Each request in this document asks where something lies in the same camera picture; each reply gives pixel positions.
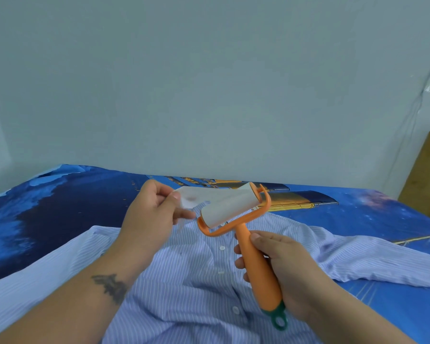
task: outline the lint roller handle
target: lint roller handle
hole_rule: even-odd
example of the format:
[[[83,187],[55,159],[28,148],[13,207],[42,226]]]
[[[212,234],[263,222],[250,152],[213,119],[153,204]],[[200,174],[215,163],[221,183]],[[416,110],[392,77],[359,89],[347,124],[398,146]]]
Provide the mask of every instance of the lint roller handle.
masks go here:
[[[270,316],[274,327],[283,331],[287,328],[287,317],[277,277],[263,253],[252,244],[245,223],[237,225],[235,230],[253,295],[261,310]]]

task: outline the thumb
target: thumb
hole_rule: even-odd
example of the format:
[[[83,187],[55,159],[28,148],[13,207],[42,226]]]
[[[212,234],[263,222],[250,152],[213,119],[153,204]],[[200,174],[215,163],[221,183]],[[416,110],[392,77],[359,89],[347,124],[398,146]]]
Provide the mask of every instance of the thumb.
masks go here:
[[[181,195],[179,192],[170,193],[158,207],[158,211],[165,215],[173,215],[176,208],[180,206]]]
[[[256,247],[260,251],[263,251],[270,258],[277,257],[277,247],[278,247],[278,244],[280,244],[279,241],[262,237],[257,233],[251,233],[250,240],[252,241],[252,244],[254,247]]]

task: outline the lint roller frame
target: lint roller frame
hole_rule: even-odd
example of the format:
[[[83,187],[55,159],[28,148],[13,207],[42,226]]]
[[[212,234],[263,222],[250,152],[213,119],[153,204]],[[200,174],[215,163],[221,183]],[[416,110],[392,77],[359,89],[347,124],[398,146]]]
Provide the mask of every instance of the lint roller frame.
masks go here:
[[[280,331],[284,331],[287,328],[287,317],[285,316],[285,305],[283,303],[279,282],[272,268],[266,261],[263,252],[259,251],[252,244],[250,240],[250,231],[245,225],[247,222],[260,217],[269,210],[271,198],[263,185],[260,184],[259,189],[256,188],[253,183],[250,183],[250,186],[258,198],[259,203],[263,202],[259,193],[264,193],[266,198],[264,206],[227,223],[213,232],[210,231],[210,228],[206,225],[202,216],[198,218],[198,226],[201,232],[208,237],[219,237],[234,229],[241,248],[245,269],[247,270],[248,278],[252,285],[252,291],[258,305],[261,310],[271,318],[274,327]]]

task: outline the green handle end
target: green handle end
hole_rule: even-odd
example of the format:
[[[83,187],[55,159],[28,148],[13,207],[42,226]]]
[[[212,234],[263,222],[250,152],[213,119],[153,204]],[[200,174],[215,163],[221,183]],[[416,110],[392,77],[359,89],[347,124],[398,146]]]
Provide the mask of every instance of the green handle end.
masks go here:
[[[268,312],[266,310],[262,310],[267,316],[271,318],[272,324],[275,329],[280,331],[285,331],[288,326],[287,316],[285,315],[285,304],[283,301],[275,308],[273,311]]]

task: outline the hand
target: hand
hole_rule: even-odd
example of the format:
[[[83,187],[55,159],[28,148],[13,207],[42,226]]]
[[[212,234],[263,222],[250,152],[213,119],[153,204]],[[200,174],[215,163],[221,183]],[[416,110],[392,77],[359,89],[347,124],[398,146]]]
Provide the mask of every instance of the hand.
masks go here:
[[[148,266],[169,238],[172,224],[177,224],[179,218],[195,217],[194,212],[180,208],[179,192],[156,180],[148,180],[127,210],[117,245],[139,253]]]
[[[253,245],[269,256],[272,269],[279,280],[285,307],[298,319],[308,321],[313,305],[336,285],[312,259],[303,245],[292,238],[269,231],[251,231]],[[239,245],[234,252],[241,254]],[[243,258],[235,261],[245,268]],[[249,282],[248,274],[244,280]]]

